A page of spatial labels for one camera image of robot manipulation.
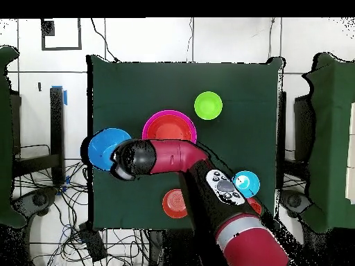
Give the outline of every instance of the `green table cover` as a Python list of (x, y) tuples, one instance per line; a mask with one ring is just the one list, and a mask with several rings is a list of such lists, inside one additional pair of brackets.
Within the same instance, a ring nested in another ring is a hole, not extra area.
[(12, 115), (10, 102), (10, 85), (7, 78), (8, 64), (19, 57), (19, 53), (10, 46), (0, 47), (0, 117), (1, 117), (1, 142), (0, 142), (0, 224), (20, 228), (26, 224), (26, 219), (12, 209), (10, 199), (13, 191), (12, 178)]
[(315, 231), (355, 228), (355, 205), (345, 198), (349, 124), (355, 102), (355, 64), (329, 53), (315, 57), (311, 86), (315, 141), (309, 159), (309, 196), (314, 202), (302, 214)]
[[(234, 172), (251, 170), (259, 176), (257, 197), (273, 211), (278, 80), (284, 65), (280, 57), (269, 64), (187, 64), (109, 63), (92, 55), (91, 63), (94, 132), (118, 127), (140, 139), (144, 123), (155, 112), (183, 112), (195, 124), (198, 140)], [(220, 116), (212, 121), (194, 112), (194, 101), (204, 91), (217, 93), (223, 101)], [(191, 227), (188, 216), (172, 219), (162, 209), (165, 193), (179, 188), (175, 173), (119, 181), (94, 168), (93, 177), (96, 228)]]

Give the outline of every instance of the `red bowl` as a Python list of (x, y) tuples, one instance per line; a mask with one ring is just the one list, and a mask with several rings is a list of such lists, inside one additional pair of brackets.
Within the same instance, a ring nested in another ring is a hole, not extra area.
[(187, 215), (184, 198), (179, 188), (174, 188), (165, 194), (163, 210), (171, 218), (183, 218)]
[(175, 110), (157, 112), (144, 125), (142, 139), (177, 139), (196, 142), (196, 128), (185, 114)]

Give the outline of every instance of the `table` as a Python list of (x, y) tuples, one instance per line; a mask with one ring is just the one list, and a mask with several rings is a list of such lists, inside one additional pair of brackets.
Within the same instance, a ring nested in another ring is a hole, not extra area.
[[(88, 105), (92, 103), (93, 113), (89, 130), (95, 133), (117, 127), (140, 139), (144, 123), (155, 112), (183, 112), (195, 124), (198, 140), (234, 172), (250, 170), (259, 176), (257, 198), (273, 211), (281, 58), (270, 64), (110, 63), (91, 55), (87, 61), (89, 85), (92, 83)], [(212, 121), (204, 121), (194, 112), (194, 100), (204, 91), (217, 93), (223, 101), (220, 116)], [(216, 158), (212, 161), (232, 176)], [(93, 168), (92, 185), (89, 209), (95, 228), (191, 227), (188, 216), (172, 219), (162, 209), (165, 193), (179, 188), (174, 173), (119, 181)]]

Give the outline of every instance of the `blue tape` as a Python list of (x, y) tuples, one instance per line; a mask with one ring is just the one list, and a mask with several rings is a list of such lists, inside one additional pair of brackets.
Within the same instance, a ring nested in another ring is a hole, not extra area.
[(63, 93), (63, 101), (64, 101), (65, 105), (68, 105), (67, 90), (65, 90), (64, 93)]

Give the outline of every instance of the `white tile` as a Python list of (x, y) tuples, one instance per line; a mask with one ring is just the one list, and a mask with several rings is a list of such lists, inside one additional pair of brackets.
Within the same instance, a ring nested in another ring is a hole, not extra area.
[(290, 218), (287, 215), (287, 210), (279, 206), (279, 219), (287, 228), (287, 230), (295, 237), (295, 239), (303, 245), (303, 230), (301, 223), (297, 220), (297, 218)]
[(349, 150), (347, 155), (347, 165), (355, 168), (355, 134), (349, 137)]
[[(104, 31), (103, 19), (94, 19), (97, 31)], [(77, 22), (54, 19), (55, 33), (51, 46), (73, 44), (78, 35)], [(20, 71), (86, 71), (86, 55), (104, 56), (105, 42), (95, 33), (89, 18), (81, 19), (82, 50), (42, 51), (40, 19), (19, 20), (19, 68)]]
[(350, 134), (355, 134), (355, 103), (352, 103), (352, 114), (350, 117)]
[(9, 81), (10, 81), (10, 88), (13, 91), (19, 91), (19, 83), (18, 83), (18, 78), (17, 78), (17, 73), (8, 73), (7, 75)]
[(20, 73), (21, 145), (51, 143), (49, 90), (62, 86), (67, 91), (64, 107), (64, 157), (80, 158), (87, 136), (86, 73)]
[[(110, 244), (116, 243), (125, 243), (130, 244), (135, 241), (135, 235), (137, 237), (137, 241), (141, 242), (141, 236), (139, 230), (133, 231), (132, 229), (108, 229), (107, 230), (107, 242)], [(143, 242), (148, 243), (147, 237), (142, 232)]]
[[(196, 17), (196, 62), (264, 63), (272, 17)], [(279, 56), (280, 18), (271, 31), (271, 57)]]
[(355, 200), (355, 168), (347, 168), (347, 199)]
[(317, 53), (330, 52), (342, 60), (355, 58), (354, 24), (351, 18), (284, 17), (282, 19), (282, 56), (285, 72), (311, 70)]
[[(120, 61), (190, 61), (189, 22), (190, 17), (106, 19), (107, 45)], [(106, 55), (107, 60), (113, 61), (108, 52)]]
[(285, 148), (287, 150), (295, 149), (295, 98), (309, 94), (309, 90), (308, 82), (301, 75), (284, 75), (283, 91), (286, 92)]
[[(148, 245), (146, 245), (146, 250), (144, 253), (149, 257)], [(108, 245), (107, 252), (109, 254), (107, 258), (107, 266), (122, 266), (123, 264), (127, 266), (141, 266), (142, 264), (142, 253), (136, 245)], [(148, 266), (148, 261), (145, 258), (143, 259), (143, 266)]]
[(79, 31), (77, 18), (53, 18), (48, 19), (54, 21), (54, 36), (46, 36), (46, 48), (58, 47), (78, 47)]
[[(0, 47), (17, 48), (17, 19), (0, 19)], [(18, 58), (8, 65), (8, 71), (17, 71)]]
[(35, 266), (47, 266), (57, 248), (54, 244), (30, 244), (30, 256)]

